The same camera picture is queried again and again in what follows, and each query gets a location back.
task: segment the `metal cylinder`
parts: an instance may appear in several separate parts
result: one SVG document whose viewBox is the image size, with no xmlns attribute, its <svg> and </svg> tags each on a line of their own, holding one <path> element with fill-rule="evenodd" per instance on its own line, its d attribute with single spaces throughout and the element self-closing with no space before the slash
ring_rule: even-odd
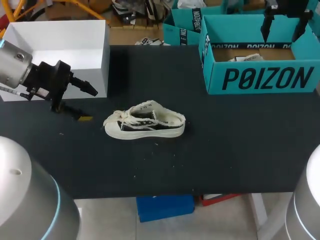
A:
<svg viewBox="0 0 320 240">
<path fill-rule="evenodd" d="M 320 146 L 311 154 L 273 240 L 320 240 Z"/>
<path fill-rule="evenodd" d="M 0 239 L 76 240 L 79 211 L 16 142 L 0 137 Z"/>
<path fill-rule="evenodd" d="M 10 42 L 0 40 L 0 83 L 15 89 L 26 79 L 32 55 Z"/>
</svg>

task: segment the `cable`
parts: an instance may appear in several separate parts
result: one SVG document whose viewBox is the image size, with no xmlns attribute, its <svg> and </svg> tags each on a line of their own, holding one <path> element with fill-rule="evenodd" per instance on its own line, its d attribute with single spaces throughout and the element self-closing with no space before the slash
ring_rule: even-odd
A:
<svg viewBox="0 0 320 240">
<path fill-rule="evenodd" d="M 4 87 L 4 86 L 0 86 L 0 90 L 30 100 L 29 95 L 26 93 L 22 93 L 22 92 L 19 92 L 19 91 L 16 91 L 11 88 Z"/>
</svg>

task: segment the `shoe sole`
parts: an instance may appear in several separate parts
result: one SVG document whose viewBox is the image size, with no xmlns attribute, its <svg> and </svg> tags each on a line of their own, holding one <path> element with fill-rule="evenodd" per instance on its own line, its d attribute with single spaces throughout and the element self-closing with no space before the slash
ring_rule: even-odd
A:
<svg viewBox="0 0 320 240">
<path fill-rule="evenodd" d="M 179 128 L 150 131 L 121 131 L 117 122 L 109 122 L 104 126 L 106 134 L 115 139 L 133 140 L 147 137 L 176 138 L 185 130 L 185 124 Z"/>
</svg>

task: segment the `red object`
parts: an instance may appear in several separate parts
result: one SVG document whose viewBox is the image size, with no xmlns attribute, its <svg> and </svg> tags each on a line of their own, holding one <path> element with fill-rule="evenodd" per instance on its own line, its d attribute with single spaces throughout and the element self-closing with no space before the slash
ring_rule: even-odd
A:
<svg viewBox="0 0 320 240">
<path fill-rule="evenodd" d="M 9 25 L 9 20 L 7 18 L 7 15 L 3 15 L 2 17 L 0 17 L 0 31 L 2 29 L 6 29 Z"/>
<path fill-rule="evenodd" d="M 202 203 L 202 205 L 204 207 L 206 206 L 209 206 L 209 205 L 212 205 L 212 204 L 216 204 L 216 203 L 219 203 L 219 202 L 222 202 L 224 200 L 228 200 L 228 199 L 232 199 L 234 197 L 237 197 L 237 196 L 240 196 L 241 194 L 227 194 L 227 195 L 222 195 L 222 196 L 217 196 L 217 197 L 214 197 L 214 198 L 211 198 L 211 199 L 204 199 L 204 196 L 200 196 L 199 199 Z"/>
</svg>

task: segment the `black bracket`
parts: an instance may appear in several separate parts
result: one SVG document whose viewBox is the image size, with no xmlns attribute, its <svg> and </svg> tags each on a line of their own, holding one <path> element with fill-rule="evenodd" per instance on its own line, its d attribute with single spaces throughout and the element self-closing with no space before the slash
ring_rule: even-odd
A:
<svg viewBox="0 0 320 240">
<path fill-rule="evenodd" d="M 292 42 L 295 42 L 305 33 L 308 21 L 313 18 L 314 13 L 313 11 L 306 10 L 301 13 L 291 14 L 291 13 L 288 13 L 287 10 L 278 8 L 278 6 L 267 7 L 264 11 L 264 20 L 260 29 L 265 43 L 268 40 L 270 27 L 271 27 L 272 21 L 275 19 L 275 15 L 285 15 L 288 18 L 299 18 L 299 23 L 296 25 L 293 36 L 292 36 Z"/>
</svg>

